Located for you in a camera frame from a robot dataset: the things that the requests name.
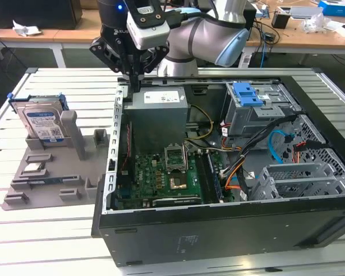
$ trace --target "power supply label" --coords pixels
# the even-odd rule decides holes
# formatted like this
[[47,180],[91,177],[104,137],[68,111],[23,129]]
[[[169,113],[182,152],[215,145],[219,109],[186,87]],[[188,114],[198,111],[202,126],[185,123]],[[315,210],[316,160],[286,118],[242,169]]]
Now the power supply label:
[[37,133],[40,140],[44,142],[61,142],[64,135],[60,127],[55,124],[56,117],[52,112],[31,112],[27,118]]
[[169,104],[180,102],[179,92],[177,91],[147,91],[144,92],[145,104]]

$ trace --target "blue plastic clip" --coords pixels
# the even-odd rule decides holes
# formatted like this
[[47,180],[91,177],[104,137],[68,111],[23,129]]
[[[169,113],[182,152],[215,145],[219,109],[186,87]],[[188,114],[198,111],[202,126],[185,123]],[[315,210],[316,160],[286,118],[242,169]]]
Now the blue plastic clip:
[[14,97],[14,94],[12,93],[12,92],[10,92],[7,96],[6,96],[6,98],[8,98],[8,99],[12,99]]
[[242,106],[262,106],[263,102],[255,94],[255,90],[247,82],[235,82],[232,89],[240,99]]

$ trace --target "paper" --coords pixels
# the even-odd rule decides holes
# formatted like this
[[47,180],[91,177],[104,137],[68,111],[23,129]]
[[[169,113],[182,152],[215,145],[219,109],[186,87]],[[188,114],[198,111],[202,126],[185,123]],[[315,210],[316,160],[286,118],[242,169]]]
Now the paper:
[[42,33],[36,26],[22,26],[13,20],[13,30],[20,36],[33,36]]
[[342,25],[344,25],[344,23],[331,20],[329,23],[326,24],[326,26],[324,28],[327,30],[335,31],[336,29],[338,29]]

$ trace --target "aluminum profile table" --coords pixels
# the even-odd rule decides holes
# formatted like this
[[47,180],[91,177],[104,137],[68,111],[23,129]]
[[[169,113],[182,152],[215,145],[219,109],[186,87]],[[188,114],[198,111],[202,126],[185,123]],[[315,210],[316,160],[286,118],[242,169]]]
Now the aluminum profile table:
[[[345,96],[311,69],[200,69],[205,76],[293,76],[345,137]],[[39,69],[25,74],[17,97],[62,92],[77,111],[83,134],[112,130],[118,75],[106,68]],[[0,205],[26,149],[26,130],[5,102],[0,109]],[[0,206],[0,275],[345,275],[345,235],[326,248],[117,269],[102,239],[92,239],[94,205],[3,211]]]

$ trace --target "hard drive label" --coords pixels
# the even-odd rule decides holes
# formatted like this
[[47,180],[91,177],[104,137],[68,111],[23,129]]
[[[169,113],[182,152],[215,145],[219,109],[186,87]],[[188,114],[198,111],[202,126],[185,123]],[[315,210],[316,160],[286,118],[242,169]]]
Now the hard drive label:
[[30,112],[26,115],[40,140],[45,142],[60,142],[64,140],[62,130],[54,123],[56,120],[54,113]]

